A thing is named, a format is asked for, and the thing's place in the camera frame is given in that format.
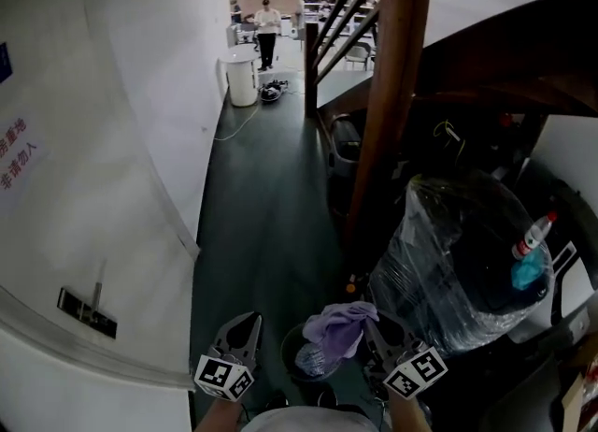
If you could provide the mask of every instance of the black pants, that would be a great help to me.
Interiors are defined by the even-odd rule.
[[[262,51],[262,68],[272,65],[272,56],[274,55],[274,45],[277,42],[276,33],[260,33],[260,50]]]

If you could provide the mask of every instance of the red and white bottle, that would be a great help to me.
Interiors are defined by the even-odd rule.
[[[552,223],[557,220],[557,213],[555,211],[549,212],[546,216],[537,220],[532,227],[528,229],[523,239],[513,245],[511,252],[515,259],[520,261],[535,248],[537,248],[544,238],[550,232]]]

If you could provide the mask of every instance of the white shirt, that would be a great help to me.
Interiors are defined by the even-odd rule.
[[[356,412],[322,407],[286,407],[258,415],[241,432],[377,432]]]
[[[273,22],[275,25],[267,25],[269,22]],[[273,8],[270,8],[268,11],[260,9],[255,13],[255,24],[258,25],[258,34],[278,33],[278,27],[280,26],[280,13],[278,10]]]

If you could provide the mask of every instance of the chair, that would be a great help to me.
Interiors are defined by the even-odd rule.
[[[358,43],[349,50],[345,55],[344,69],[347,69],[347,63],[351,62],[353,64],[363,63],[363,71],[367,70],[367,59],[370,56],[371,47],[367,45],[368,48],[366,48],[364,45],[367,45],[367,43]]]

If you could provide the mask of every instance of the plastic wrap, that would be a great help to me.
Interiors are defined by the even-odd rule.
[[[406,212],[369,283],[380,310],[404,318],[444,356],[483,346],[524,319],[552,287],[552,261],[525,291],[511,283],[512,245],[533,221],[520,201],[478,171],[413,178]]]

